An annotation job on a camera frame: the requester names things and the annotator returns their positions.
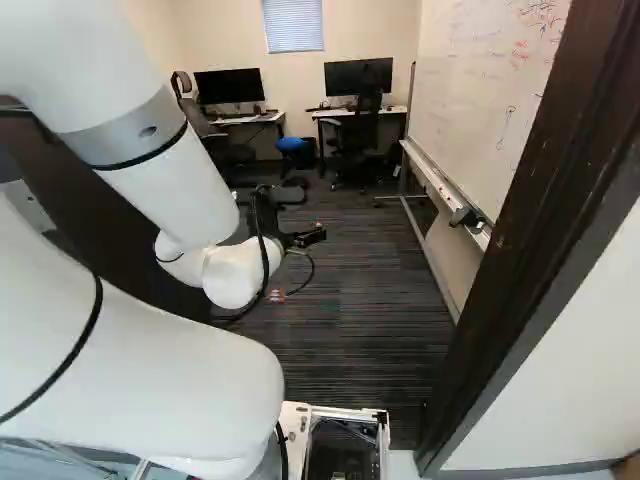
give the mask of door frame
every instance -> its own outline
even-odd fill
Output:
[[[640,0],[573,0],[521,161],[425,405],[414,452],[422,476],[438,476],[638,198],[639,86]]]

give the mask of window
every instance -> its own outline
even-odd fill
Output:
[[[262,0],[269,53],[324,50],[322,0]]]

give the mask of beige wall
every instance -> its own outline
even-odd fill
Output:
[[[326,98],[326,61],[394,57],[393,93],[385,101],[407,103],[419,0],[324,0],[325,51],[284,54],[267,53],[260,0],[168,1],[184,40],[185,70],[259,67],[266,104],[286,111],[291,134],[315,135],[304,110]]]
[[[184,68],[184,50],[173,18],[176,0],[119,0],[145,50],[165,75]]]
[[[593,462],[640,446],[639,240],[636,202],[445,470]]]

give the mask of whiteboard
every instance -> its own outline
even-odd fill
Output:
[[[522,156],[569,4],[423,2],[409,137],[492,223]]]

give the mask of blue stool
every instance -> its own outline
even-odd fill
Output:
[[[276,142],[276,148],[282,155],[282,167],[280,178],[285,178],[289,170],[301,166],[305,161],[305,155],[309,144],[300,137],[282,137]],[[283,186],[300,186],[305,190],[309,182],[304,177],[292,177],[282,183]]]

